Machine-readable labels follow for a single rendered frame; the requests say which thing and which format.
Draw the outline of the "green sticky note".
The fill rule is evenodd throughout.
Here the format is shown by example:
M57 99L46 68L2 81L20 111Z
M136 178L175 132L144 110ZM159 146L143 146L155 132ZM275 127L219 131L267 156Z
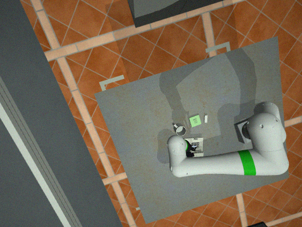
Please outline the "green sticky note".
M191 127L197 126L201 124L199 115L195 115L189 118Z

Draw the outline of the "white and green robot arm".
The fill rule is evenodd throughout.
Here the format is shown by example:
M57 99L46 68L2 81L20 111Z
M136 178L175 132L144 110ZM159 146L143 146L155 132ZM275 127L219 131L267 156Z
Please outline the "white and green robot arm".
M199 157L189 151L187 140L179 135L171 136L167 141L171 173L185 177L201 174L280 175L287 171L289 161L283 146L286 132L274 103L257 104L254 115L243 125L242 134L251 140L252 149Z

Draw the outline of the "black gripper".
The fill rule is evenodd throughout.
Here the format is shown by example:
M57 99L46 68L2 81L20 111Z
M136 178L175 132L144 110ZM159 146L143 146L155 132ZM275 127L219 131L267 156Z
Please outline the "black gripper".
M196 148L197 148L196 145L191 145L191 144L190 144L190 150L189 150L189 151L195 151ZM189 151L188 151L188 152L189 152Z

